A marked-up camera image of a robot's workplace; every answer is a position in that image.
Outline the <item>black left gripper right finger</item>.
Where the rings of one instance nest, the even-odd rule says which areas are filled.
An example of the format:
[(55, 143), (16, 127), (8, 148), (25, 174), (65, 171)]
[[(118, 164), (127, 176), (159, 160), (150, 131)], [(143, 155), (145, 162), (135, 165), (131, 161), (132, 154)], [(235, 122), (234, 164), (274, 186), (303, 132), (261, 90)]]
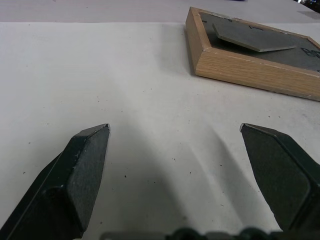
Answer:
[(256, 183), (283, 231), (320, 231), (320, 164), (289, 135), (243, 123)]

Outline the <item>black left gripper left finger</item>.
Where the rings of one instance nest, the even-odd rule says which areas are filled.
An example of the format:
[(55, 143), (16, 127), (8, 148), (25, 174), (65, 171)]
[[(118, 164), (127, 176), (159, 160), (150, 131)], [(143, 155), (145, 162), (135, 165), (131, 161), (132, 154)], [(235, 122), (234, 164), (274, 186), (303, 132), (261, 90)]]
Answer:
[(75, 240), (99, 192), (109, 124), (84, 129), (36, 177), (0, 229), (0, 240)]

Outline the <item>wooden tray with grey tile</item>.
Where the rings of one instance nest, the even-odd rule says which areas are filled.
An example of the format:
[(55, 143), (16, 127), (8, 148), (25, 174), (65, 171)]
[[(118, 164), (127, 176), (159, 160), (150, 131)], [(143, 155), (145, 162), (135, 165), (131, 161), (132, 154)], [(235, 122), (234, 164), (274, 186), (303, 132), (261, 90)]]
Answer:
[(311, 37), (195, 7), (185, 28), (197, 76), (320, 102), (320, 44)]

